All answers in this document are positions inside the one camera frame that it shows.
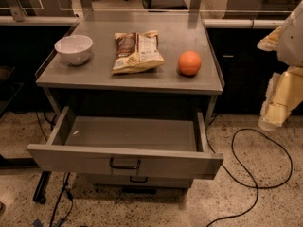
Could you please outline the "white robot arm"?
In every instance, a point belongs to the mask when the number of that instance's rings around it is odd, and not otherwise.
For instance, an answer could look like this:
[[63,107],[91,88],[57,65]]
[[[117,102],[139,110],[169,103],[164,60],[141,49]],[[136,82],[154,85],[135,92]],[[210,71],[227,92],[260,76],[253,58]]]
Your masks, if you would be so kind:
[[257,48],[276,51],[278,60],[288,65],[285,72],[274,73],[270,78],[260,110],[258,126],[273,131],[303,101],[303,1],[282,26],[259,41]]

